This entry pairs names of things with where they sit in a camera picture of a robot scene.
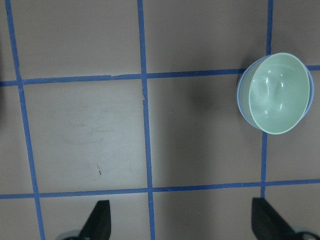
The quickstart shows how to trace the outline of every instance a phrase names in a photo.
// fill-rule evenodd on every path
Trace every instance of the black object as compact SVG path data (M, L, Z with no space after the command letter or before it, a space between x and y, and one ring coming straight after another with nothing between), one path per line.
M109 240L110 235L110 202L103 200L96 203L79 236L67 237L64 240Z
M311 232L295 232L264 199L252 199L251 227L257 240L320 240Z

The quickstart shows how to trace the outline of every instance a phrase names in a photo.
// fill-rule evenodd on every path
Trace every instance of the blue tape grid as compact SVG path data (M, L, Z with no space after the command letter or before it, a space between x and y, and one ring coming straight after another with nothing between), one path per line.
M271 49L272 49L271 40L272 40L272 26L273 26L273 5L274 5L274 1L268 0L267 30L266 30L266 55L271 54ZM146 61L146 41L145 41L143 0L137 0L141 73L124 74L124 75L117 75L117 76L112 76L112 75L98 75L97 76L96 75L96 76L71 76L71 77L22 79L21 75L20 75L19 58L18 58L15 29L14 29L14 22L13 22L13 14L12 14L10 0L5 0L5 7L6 7L6 11L7 11L8 29L9 29L9 35L10 35L11 50L12 50L12 55L13 55L16 80L2 81L2 82L0 82L0 87L9 87L9 86L17 86L18 87L33 193L0 194L0 199L34 199L35 209L36 209L36 214L37 214L37 221L38 221L38 228L39 228L41 240L45 240L45 231L44 231L42 212L41 212L41 206L40 206L40 198L148 193L150 239L155 240L156 234L155 234L155 216L154 216L154 202L153 202L153 193L155 193L155 192L200 191L200 190L213 190L213 189L260 187L260 189L261 189L260 195L261 195L261 197L264 198L266 187L269 187L269 186L320 184L320 179L303 179L303 180L287 180L287 181L267 182L266 170L267 170L268 134L265 132L262 132L261 181L260 182L245 182L245 183L238 182L238 183L197 185L197 186L153 187L152 165L151 165L151 147L150 147L150 128L149 128L149 107L148 107L148 79L199 77L199 76L214 76L214 75L234 75L234 74L238 75L238 74L242 74L246 69L239 68L239 69L216 69L216 70L202 70L202 71L148 73L147 72L147 61ZM307 68L310 71L320 71L320 65L308 65ZM147 188L39 193L23 86L30 85L30 84L115 81L115 80L136 80L136 79L141 79L141 81L142 81L142 93L144 96L143 119L144 119L144 134L145 134L146 168L147 168Z

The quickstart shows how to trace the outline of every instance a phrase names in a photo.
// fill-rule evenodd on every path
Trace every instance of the scratch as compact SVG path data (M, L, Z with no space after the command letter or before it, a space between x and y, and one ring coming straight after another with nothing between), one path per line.
M98 169L98 172L99 172L99 174L100 174L100 176L101 176L101 170L100 170L100 167L99 167L99 165L98 165L98 163L96 163L96 168Z

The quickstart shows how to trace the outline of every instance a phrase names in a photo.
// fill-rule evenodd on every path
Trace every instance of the grid square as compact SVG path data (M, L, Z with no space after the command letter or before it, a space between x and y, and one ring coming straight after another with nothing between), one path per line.
M291 53L306 65L320 65L319 12L318 0L274 1L272 53Z
M42 198L46 239L78 235L99 200L110 200L110 240L150 239L147 193Z
M32 193L26 139L16 86L0 87L0 116L0 194Z
M140 73L137 2L12 1L23 78Z
M320 235L320 184L267 187L266 199L295 231Z
M320 72L314 78L314 99L306 116L290 131L268 136L267 180L318 179L320 142Z
M238 78L148 80L154 187L260 181L262 132L238 110Z
M156 192L156 239L255 240L251 201L259 194L257 187Z
M33 198L0 199L1 239L40 240Z
M145 0L148 72L247 68L266 53L267 9L264 0Z
M25 86L40 192L144 188L140 80Z
M0 81L16 80L5 1L0 2Z

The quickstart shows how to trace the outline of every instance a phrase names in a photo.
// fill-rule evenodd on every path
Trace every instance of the light green cup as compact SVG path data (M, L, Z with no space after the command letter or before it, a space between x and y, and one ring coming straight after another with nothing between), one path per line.
M241 113L251 125L268 134L283 134L304 116L309 77L297 57L277 53L248 68L238 93Z

